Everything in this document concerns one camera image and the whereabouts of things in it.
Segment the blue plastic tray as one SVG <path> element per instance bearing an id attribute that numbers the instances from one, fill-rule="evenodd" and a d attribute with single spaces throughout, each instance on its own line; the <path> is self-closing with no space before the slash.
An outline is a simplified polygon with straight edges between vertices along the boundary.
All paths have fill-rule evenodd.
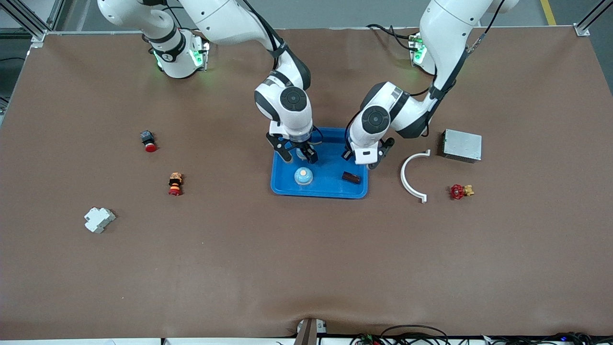
<path id="1" fill-rule="evenodd" d="M 361 199 L 368 191 L 368 169 L 365 165 L 355 164 L 355 159 L 344 160 L 341 155 L 345 151 L 344 129 L 342 127 L 320 127 L 313 133 L 313 139 L 319 142 L 314 147 L 319 160 L 309 164 L 297 157 L 295 149 L 289 149 L 293 161 L 285 163 L 277 153 L 273 155 L 271 189 L 279 195 L 310 196 L 320 198 Z M 300 167 L 313 171 L 314 179 L 309 185 L 298 185 L 294 181 L 294 173 Z M 344 171 L 359 175 L 361 184 L 356 185 L 344 181 L 341 176 Z"/>

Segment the grey metal clamp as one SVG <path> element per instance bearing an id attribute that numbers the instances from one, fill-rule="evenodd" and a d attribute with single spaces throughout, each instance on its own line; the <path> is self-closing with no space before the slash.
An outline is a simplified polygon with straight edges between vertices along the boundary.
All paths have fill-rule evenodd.
<path id="1" fill-rule="evenodd" d="M 320 336 L 328 333 L 324 320 L 308 318 L 300 321 L 293 345 L 321 345 Z"/>

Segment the white circuit breaker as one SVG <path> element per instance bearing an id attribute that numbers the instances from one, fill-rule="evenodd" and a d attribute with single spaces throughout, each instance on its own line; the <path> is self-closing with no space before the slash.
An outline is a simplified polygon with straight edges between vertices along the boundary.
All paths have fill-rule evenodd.
<path id="1" fill-rule="evenodd" d="M 86 220 L 84 224 L 86 229 L 92 233 L 100 234 L 110 222 L 116 219 L 116 216 L 111 210 L 104 207 L 92 207 L 84 216 L 84 219 Z"/>

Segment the white curved plastic bracket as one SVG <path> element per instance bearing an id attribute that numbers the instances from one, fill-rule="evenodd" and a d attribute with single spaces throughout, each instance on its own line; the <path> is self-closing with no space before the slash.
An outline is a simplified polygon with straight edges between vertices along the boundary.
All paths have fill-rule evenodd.
<path id="1" fill-rule="evenodd" d="M 428 196 L 427 194 L 423 194 L 421 192 L 419 192 L 418 190 L 416 190 L 415 188 L 412 187 L 412 185 L 409 183 L 408 179 L 407 179 L 407 165 L 410 161 L 414 160 L 414 159 L 418 159 L 418 158 L 427 158 L 431 156 L 431 150 L 426 150 L 420 153 L 416 153 L 413 154 L 409 157 L 407 157 L 407 159 L 405 159 L 405 161 L 403 162 L 401 168 L 400 168 L 400 180 L 401 180 L 401 185 L 403 186 L 403 188 L 405 188 L 405 190 L 407 190 L 407 192 L 409 194 L 411 194 L 412 196 L 416 197 L 417 199 L 420 200 L 420 202 L 424 205 L 425 203 L 427 203 L 428 201 Z"/>

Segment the silver metal power supply box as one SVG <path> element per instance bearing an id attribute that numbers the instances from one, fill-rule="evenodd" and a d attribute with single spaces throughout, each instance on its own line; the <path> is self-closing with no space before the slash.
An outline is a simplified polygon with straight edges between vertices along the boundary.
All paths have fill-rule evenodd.
<path id="1" fill-rule="evenodd" d="M 482 136 L 446 129 L 442 134 L 442 156 L 446 159 L 476 163 L 482 159 Z"/>

